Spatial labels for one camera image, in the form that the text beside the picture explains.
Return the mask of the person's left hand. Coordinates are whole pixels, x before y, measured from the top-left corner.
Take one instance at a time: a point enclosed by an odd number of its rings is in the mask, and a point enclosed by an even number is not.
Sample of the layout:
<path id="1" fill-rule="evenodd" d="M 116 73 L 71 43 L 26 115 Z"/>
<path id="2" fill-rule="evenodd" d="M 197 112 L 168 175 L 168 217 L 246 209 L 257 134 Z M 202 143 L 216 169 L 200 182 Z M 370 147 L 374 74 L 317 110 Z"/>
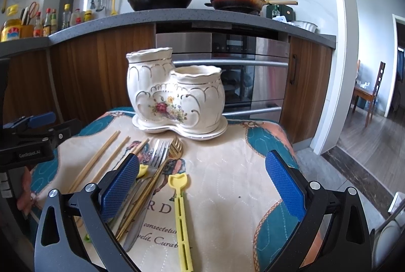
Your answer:
<path id="1" fill-rule="evenodd" d="M 32 174 L 27 167 L 24 168 L 23 176 L 21 177 L 22 192 L 17 200 L 17 208 L 27 216 L 32 207 L 36 204 L 36 196 L 32 196 L 31 191 Z"/>

